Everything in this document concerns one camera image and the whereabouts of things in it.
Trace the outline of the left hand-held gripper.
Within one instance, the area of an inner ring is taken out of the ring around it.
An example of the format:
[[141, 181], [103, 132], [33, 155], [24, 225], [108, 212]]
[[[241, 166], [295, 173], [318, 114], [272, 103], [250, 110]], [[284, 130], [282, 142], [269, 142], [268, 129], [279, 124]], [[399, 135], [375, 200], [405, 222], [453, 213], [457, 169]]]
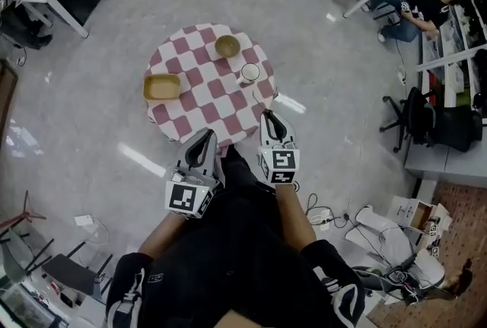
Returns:
[[186, 218], [201, 218], [221, 185], [215, 172], [217, 136], [204, 128], [177, 152], [177, 166], [165, 186], [165, 209]]

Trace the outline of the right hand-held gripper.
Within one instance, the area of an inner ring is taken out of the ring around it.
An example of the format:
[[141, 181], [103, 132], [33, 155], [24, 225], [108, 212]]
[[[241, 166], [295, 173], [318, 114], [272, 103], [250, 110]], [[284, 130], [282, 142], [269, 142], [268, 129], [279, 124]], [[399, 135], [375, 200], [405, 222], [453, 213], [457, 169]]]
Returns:
[[294, 127], [273, 110], [264, 110], [259, 121], [259, 165], [267, 183], [293, 184], [300, 164]]

